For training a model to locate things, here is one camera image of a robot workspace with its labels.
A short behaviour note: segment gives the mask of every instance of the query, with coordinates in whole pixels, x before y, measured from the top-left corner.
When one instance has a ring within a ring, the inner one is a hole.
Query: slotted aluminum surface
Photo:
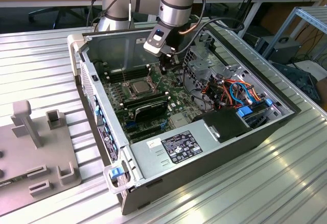
[[[295,14],[327,34],[327,7],[301,7]]]
[[[77,187],[2,217],[1,223],[326,222],[326,113],[234,33],[222,29],[218,31],[302,112],[258,148],[122,216],[102,176],[103,163],[73,82],[66,46],[67,35],[90,31],[0,35],[0,125],[11,122],[11,103],[22,99],[29,99],[34,117],[54,108],[65,112],[83,179]],[[224,48],[217,52],[228,63],[235,61]]]

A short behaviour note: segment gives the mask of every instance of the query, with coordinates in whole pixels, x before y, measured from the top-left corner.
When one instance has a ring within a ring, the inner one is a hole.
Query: blue latch
[[[124,174],[124,169],[122,167],[117,167],[117,168],[114,168],[114,169],[111,169],[111,171],[109,172],[110,174],[110,177],[112,179],[116,179],[117,177],[120,177]]]
[[[269,98],[267,98],[266,99],[266,104],[270,107],[271,105],[272,105],[272,100],[271,99],[269,99]]]
[[[100,107],[99,105],[96,106],[96,115],[99,115],[99,110],[100,110]]]
[[[248,115],[248,114],[252,113],[252,110],[248,106],[245,106],[245,107],[239,108],[237,110],[237,112],[239,113],[239,115],[241,117],[244,117],[245,115]]]

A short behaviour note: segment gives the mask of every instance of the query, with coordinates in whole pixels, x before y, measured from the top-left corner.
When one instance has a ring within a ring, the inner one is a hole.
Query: gray 3d printed holder
[[[31,119],[28,101],[13,103],[13,125],[0,127],[0,216],[81,182],[65,115]]]

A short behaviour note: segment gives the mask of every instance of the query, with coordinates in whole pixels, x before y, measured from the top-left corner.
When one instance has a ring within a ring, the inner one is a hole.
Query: power supply label
[[[190,131],[169,137],[166,140],[162,140],[161,143],[174,164],[178,164],[203,152]]]

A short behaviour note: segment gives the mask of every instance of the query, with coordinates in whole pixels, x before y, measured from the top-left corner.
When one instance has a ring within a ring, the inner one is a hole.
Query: motherboard chip
[[[151,91],[151,87],[149,86],[149,84],[143,80],[136,81],[136,82],[132,83],[131,86],[136,95],[148,93]]]
[[[184,118],[182,113],[176,113],[170,116],[170,119],[176,128],[186,126],[188,121]]]

